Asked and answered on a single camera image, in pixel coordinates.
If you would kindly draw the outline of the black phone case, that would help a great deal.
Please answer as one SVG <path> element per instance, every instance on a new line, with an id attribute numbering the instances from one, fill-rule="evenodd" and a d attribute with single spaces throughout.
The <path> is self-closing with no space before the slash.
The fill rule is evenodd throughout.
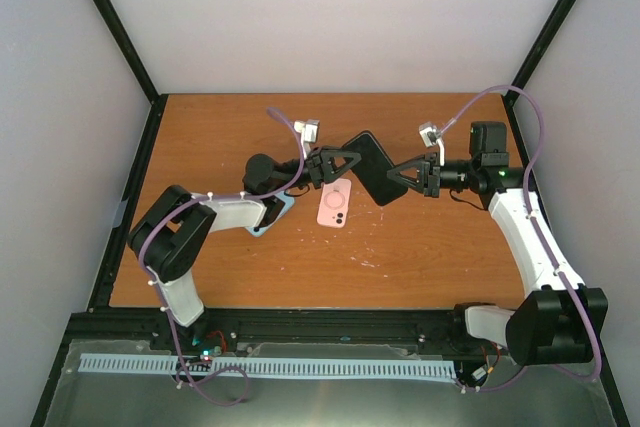
<path id="1" fill-rule="evenodd" d="M 408 192 L 406 187 L 387 177 L 394 164 L 371 131 L 360 132 L 342 148 L 361 156 L 351 170 L 378 206 L 386 206 Z"/>

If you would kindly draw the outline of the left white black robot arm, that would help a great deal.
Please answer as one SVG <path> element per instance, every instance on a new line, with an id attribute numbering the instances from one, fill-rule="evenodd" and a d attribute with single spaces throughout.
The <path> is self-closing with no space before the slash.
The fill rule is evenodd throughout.
<path id="1" fill-rule="evenodd" d="M 233 195 L 191 193 L 169 186 L 129 233 L 127 244 L 175 322 L 172 335 L 186 349 L 201 347 L 208 325 L 200 317 L 204 304 L 192 275 L 207 236 L 235 228 L 262 229 L 284 211 L 281 193 L 337 181 L 362 159 L 359 153 L 334 147 L 311 150 L 305 158 L 280 163 L 266 154 L 249 158 L 244 190 Z"/>

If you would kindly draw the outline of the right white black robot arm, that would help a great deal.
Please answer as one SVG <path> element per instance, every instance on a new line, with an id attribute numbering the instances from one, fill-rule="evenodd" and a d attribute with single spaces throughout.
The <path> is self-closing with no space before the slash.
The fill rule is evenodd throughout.
<path id="1" fill-rule="evenodd" d="M 530 171 L 512 167 L 502 122 L 474 122 L 469 157 L 448 160 L 442 132 L 431 123 L 419 134 L 430 153 L 388 171 L 390 180 L 425 197 L 469 190 L 497 224 L 518 268 L 525 294 L 515 310 L 470 303 L 460 306 L 466 336 L 505 348 L 520 366 L 593 363 L 608 310 L 600 288 L 589 288 L 570 266 L 542 216 Z"/>

